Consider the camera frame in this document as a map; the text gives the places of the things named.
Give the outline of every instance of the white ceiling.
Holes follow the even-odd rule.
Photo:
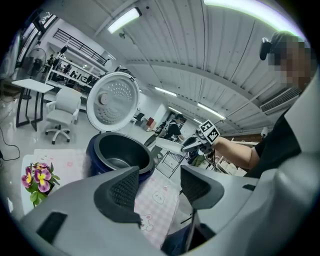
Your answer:
[[[142,16],[110,34],[113,17],[132,7]],[[259,106],[284,87],[259,58],[262,38],[275,32],[262,21],[202,0],[56,0],[44,9],[104,47],[141,81],[141,88],[176,93],[165,96],[175,109],[218,122],[197,107],[202,103],[227,117],[216,124],[221,133],[273,126],[275,119]],[[119,36],[123,32],[125,39]]]

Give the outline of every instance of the checkered tablecloth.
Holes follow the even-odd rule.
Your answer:
[[[163,244],[179,204],[179,189],[157,169],[140,185],[134,211],[141,217],[141,232],[157,248]]]
[[[90,160],[83,149],[35,149],[35,162],[53,163],[60,186],[88,176]],[[140,184],[135,197],[134,211],[141,217],[141,232],[157,248],[163,244],[179,204],[179,188],[157,169]]]

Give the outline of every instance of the desk fan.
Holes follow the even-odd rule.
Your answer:
[[[47,55],[42,48],[33,49],[30,54],[24,59],[22,68],[29,78],[36,77],[44,68]],[[24,100],[30,100],[30,90],[26,90],[26,93],[22,96]]]

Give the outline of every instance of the purple pansy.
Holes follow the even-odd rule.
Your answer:
[[[51,179],[51,173],[48,169],[35,169],[34,170],[34,180],[38,184],[38,189],[40,192],[47,192],[50,189],[49,180]]]
[[[25,188],[29,188],[31,185],[31,181],[32,181],[31,168],[27,166],[25,168],[25,175],[21,177],[21,182]]]

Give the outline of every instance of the white floor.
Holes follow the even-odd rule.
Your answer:
[[[28,116],[31,120],[34,119],[35,98],[36,97],[33,95],[28,106]],[[45,121],[47,115],[45,105],[43,109],[43,121],[37,123],[37,131],[35,131],[30,124],[16,128],[17,104],[18,100],[10,103],[0,101],[0,127],[3,131],[4,140],[7,144],[18,146],[21,153],[19,159],[3,162],[3,165],[0,168],[0,194],[8,211],[19,220],[24,215],[20,192],[21,164],[24,155],[33,154],[35,149],[86,149],[89,140],[99,132],[91,126],[87,114],[85,112],[80,112],[77,123],[71,127],[69,134],[70,142],[68,143],[64,136],[59,135],[55,141],[55,145],[52,145],[51,142],[54,134],[49,133],[49,135],[45,135],[44,132],[47,127],[52,125]],[[25,117],[25,104],[26,100],[22,100],[20,122],[22,122]],[[144,131],[139,126],[133,126],[132,123],[127,124],[118,132],[129,135],[141,143],[144,143],[153,134],[152,132]],[[0,141],[0,149],[4,159],[18,157],[19,153],[15,147],[5,145],[2,138],[0,138]],[[172,176],[171,180],[180,184],[180,171],[177,171]],[[187,221],[182,225],[180,224],[180,222],[186,220],[190,216],[191,211],[192,209],[188,200],[182,195],[170,233],[173,233],[190,223],[190,221]]]

